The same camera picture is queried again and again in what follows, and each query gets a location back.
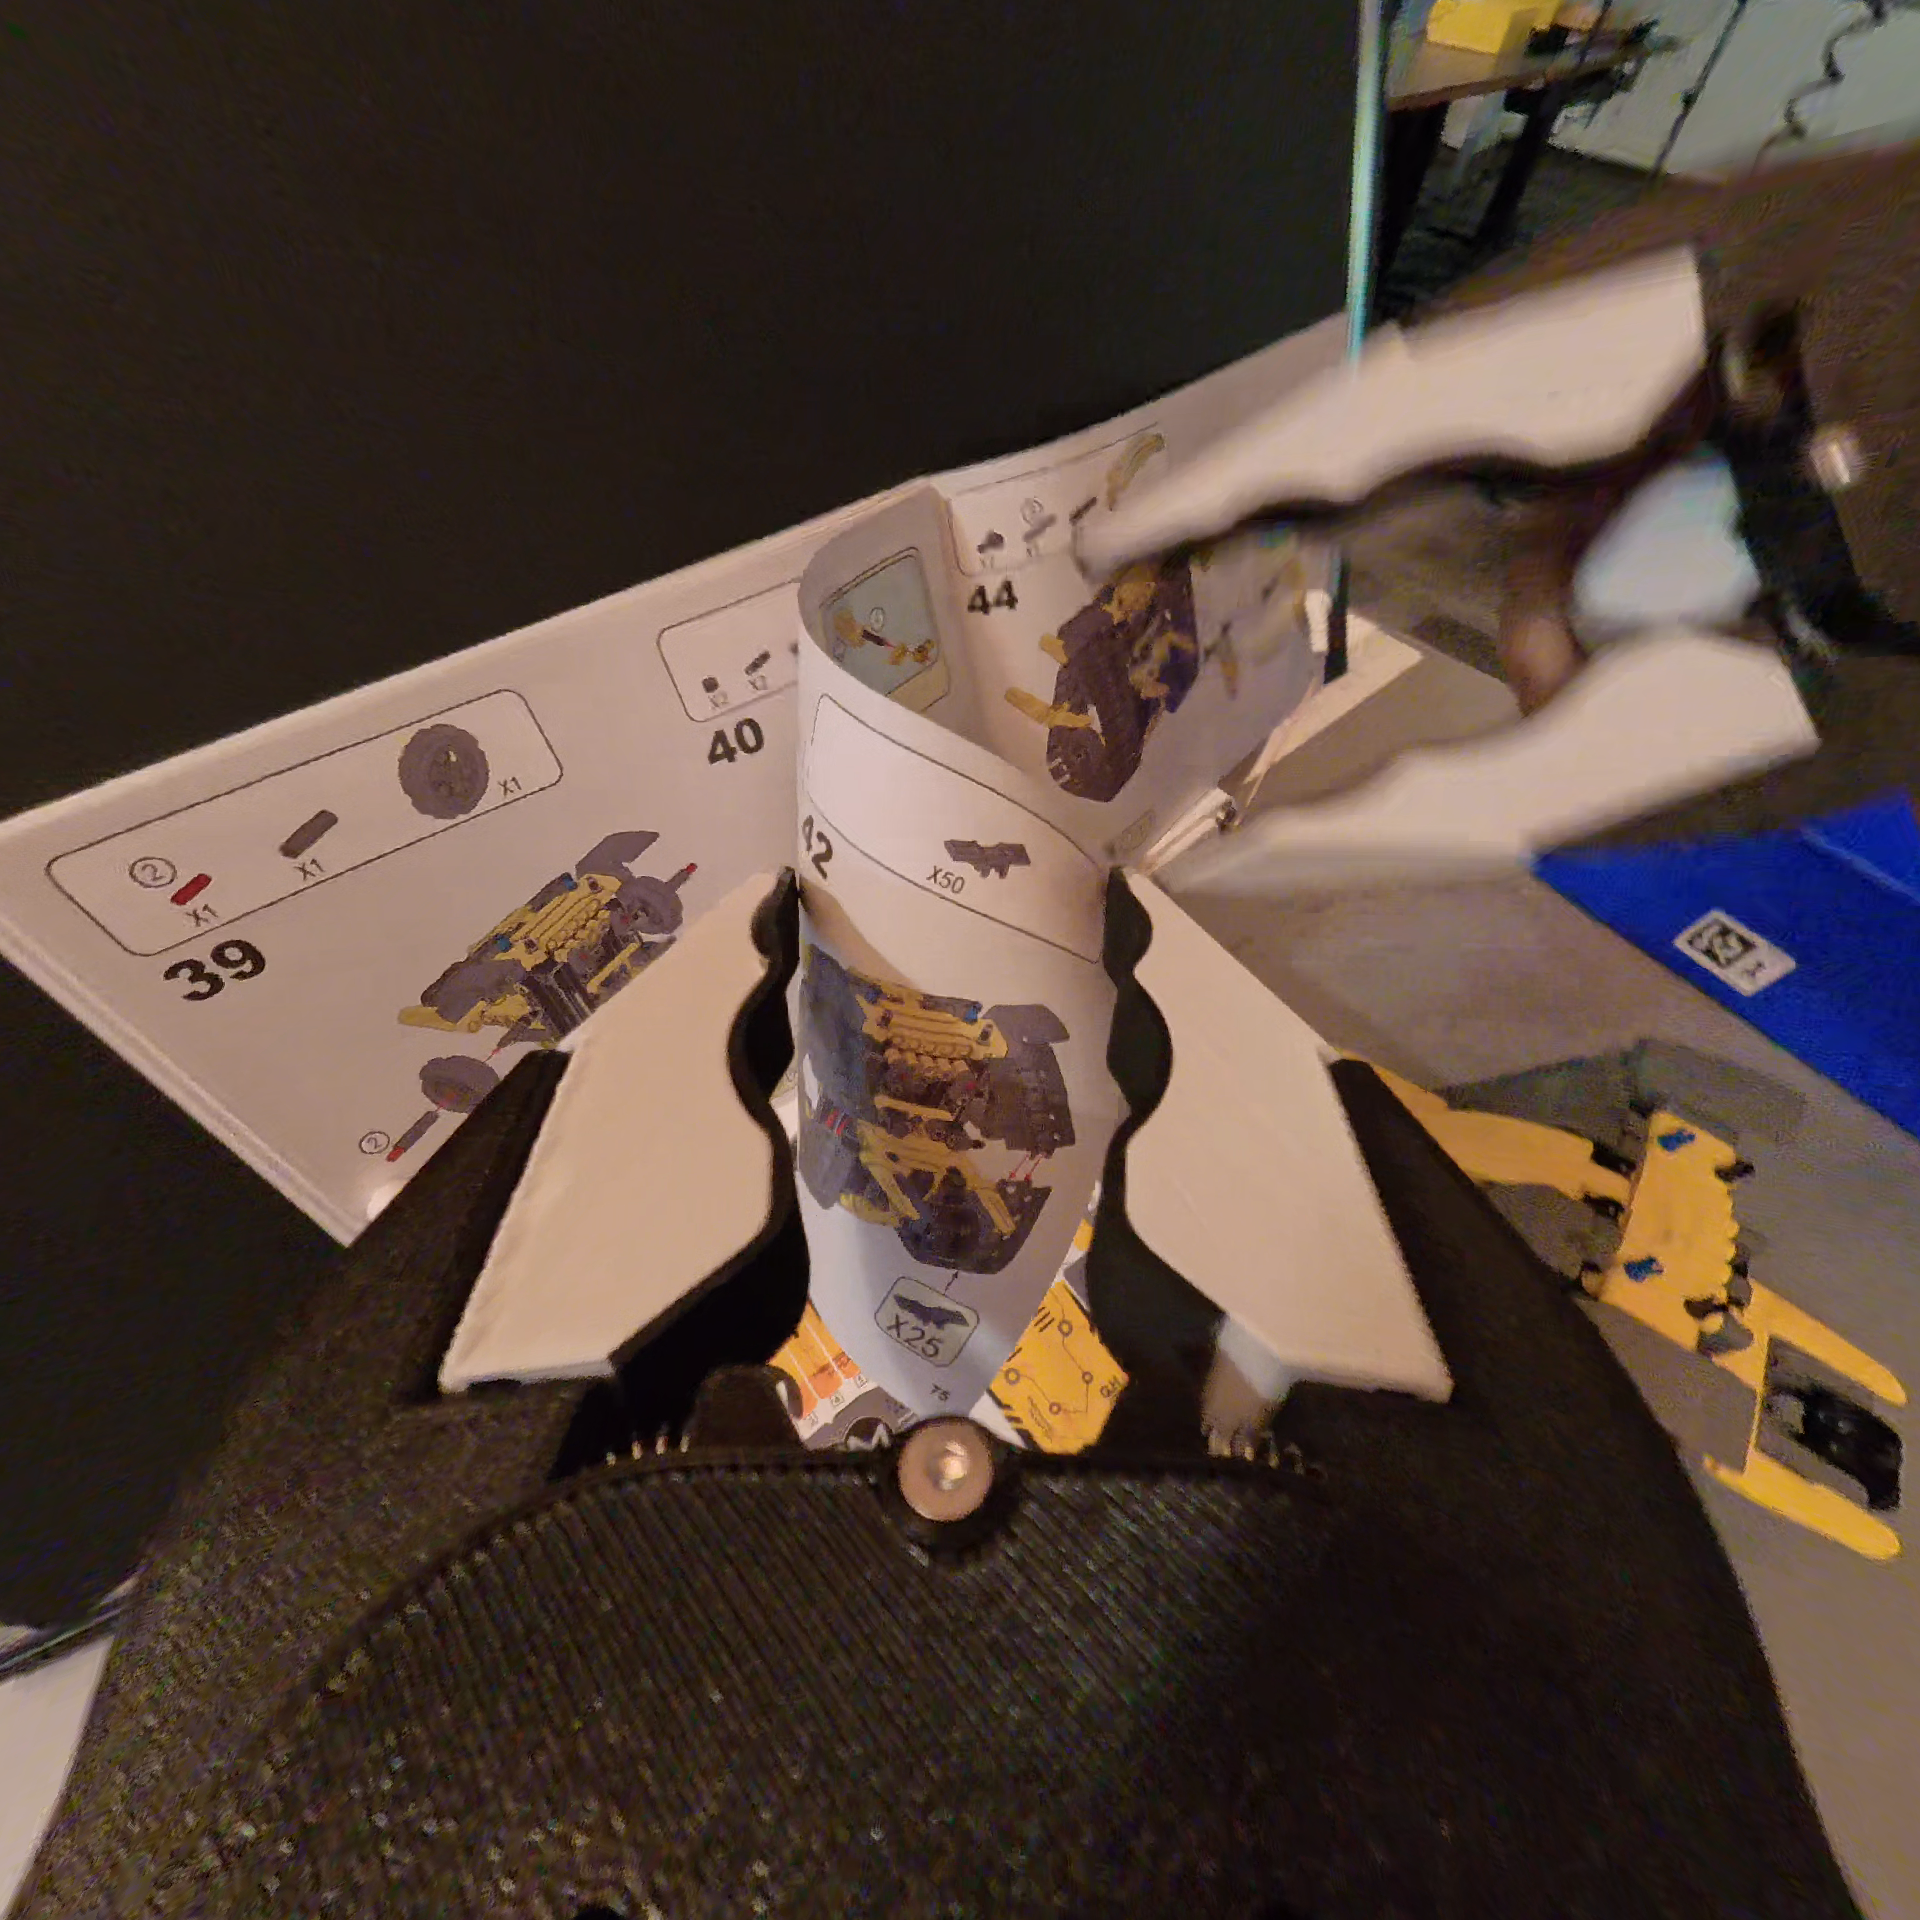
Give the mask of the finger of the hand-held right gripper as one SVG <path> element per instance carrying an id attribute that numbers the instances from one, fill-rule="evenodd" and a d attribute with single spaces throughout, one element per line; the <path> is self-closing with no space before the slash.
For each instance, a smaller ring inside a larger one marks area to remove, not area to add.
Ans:
<path id="1" fill-rule="evenodd" d="M 1661 437 L 1705 375 L 1708 334 L 1690 246 L 1396 332 L 1092 509 L 1073 553 L 1099 580 L 1428 481 L 1603 473 Z"/>
<path id="2" fill-rule="evenodd" d="M 1749 640 L 1625 640 L 1532 715 L 1415 747 L 1324 799 L 1274 806 L 1171 860 L 1196 896 L 1507 872 L 1654 808 L 1801 760 L 1817 726 Z"/>

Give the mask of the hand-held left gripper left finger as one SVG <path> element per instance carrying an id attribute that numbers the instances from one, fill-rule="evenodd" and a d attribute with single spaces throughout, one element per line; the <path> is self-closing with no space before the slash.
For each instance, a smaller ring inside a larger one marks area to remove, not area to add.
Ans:
<path id="1" fill-rule="evenodd" d="M 794 1134 L 801 884 L 748 878 L 564 1046 L 511 1197 L 438 1365 L 441 1388 L 771 1360 L 809 1255 Z"/>

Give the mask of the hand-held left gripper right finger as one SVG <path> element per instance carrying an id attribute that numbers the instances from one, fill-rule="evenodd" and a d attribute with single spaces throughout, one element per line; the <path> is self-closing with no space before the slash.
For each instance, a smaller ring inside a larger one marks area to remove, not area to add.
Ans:
<path id="1" fill-rule="evenodd" d="M 1147 878 L 1108 878 L 1101 955 L 1124 1115 L 1087 1297 L 1129 1384 L 1182 1425 L 1266 1425 L 1301 1384 L 1447 1403 L 1333 1049 Z"/>

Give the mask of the building instruction booklet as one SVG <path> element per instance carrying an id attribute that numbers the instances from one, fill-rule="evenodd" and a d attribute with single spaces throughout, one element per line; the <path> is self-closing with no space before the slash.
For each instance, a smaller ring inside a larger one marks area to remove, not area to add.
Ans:
<path id="1" fill-rule="evenodd" d="M 332 1237 L 518 1060 L 801 884 L 812 1295 L 970 1413 L 1092 1208 L 1108 878 L 1321 689 L 1324 563 L 1073 542 L 1333 372 L 1321 320 L 931 476 L 4 822 L 4 958 Z"/>

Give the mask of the blue mat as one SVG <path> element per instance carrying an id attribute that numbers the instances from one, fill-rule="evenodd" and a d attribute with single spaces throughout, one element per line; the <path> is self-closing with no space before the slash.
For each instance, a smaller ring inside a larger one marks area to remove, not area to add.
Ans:
<path id="1" fill-rule="evenodd" d="M 1679 974 L 1778 1049 L 1917 1134 L 1917 822 L 1889 796 L 1791 828 L 1650 848 L 1561 851 L 1538 879 Z M 1742 999 L 1673 951 L 1721 907 L 1797 959 Z"/>

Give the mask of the white printed marker tag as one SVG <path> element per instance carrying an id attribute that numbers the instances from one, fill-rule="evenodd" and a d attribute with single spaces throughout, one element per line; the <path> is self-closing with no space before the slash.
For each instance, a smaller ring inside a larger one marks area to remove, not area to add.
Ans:
<path id="1" fill-rule="evenodd" d="M 1797 971 L 1787 949 L 1721 907 L 1709 907 L 1679 928 L 1671 949 L 1742 999 L 1761 997 Z"/>

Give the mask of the yellow printed box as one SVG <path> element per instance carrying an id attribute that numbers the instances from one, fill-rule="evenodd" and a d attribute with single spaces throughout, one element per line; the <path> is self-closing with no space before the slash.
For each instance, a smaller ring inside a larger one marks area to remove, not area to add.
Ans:
<path id="1" fill-rule="evenodd" d="M 1086 1292 L 1086 1247 L 1077 1245 L 973 1405 L 975 1424 L 1044 1453 L 1092 1446 L 1127 1379 L 1090 1321 Z M 775 1355 L 775 1388 L 797 1439 L 812 1451 L 887 1449 L 919 1422 L 857 1369 L 814 1307 Z"/>

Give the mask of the wooden desk with black legs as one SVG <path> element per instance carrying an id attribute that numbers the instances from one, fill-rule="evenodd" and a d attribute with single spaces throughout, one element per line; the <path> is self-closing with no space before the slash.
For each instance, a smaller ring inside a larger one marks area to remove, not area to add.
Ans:
<path id="1" fill-rule="evenodd" d="M 1394 254 L 1420 204 L 1453 104 L 1492 102 L 1518 112 L 1523 128 L 1469 235 L 1469 254 L 1501 251 L 1518 228 L 1521 206 L 1547 150 L 1558 113 L 1596 89 L 1617 89 L 1652 54 L 1652 20 L 1625 23 L 1609 6 L 1583 32 L 1547 53 L 1474 53 L 1425 39 L 1382 85 L 1375 238 L 1366 317 L 1382 315 Z"/>

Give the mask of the yellow toy brick vehicle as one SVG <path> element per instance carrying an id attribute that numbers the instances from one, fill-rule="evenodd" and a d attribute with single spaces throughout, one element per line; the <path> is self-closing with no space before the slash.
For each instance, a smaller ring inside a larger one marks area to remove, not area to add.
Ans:
<path id="1" fill-rule="evenodd" d="M 1444 1091 L 1382 1084 L 1573 1292 L 1735 1528 L 1916 1551 L 1907 1193 L 1846 1101 L 1646 1040 Z"/>

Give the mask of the black partition panel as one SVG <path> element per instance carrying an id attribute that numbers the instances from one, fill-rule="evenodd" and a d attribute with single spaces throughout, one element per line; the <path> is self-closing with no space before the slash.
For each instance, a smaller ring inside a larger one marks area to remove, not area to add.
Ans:
<path id="1" fill-rule="evenodd" d="M 4 5 L 4 813 L 1337 311 L 1358 5 Z"/>

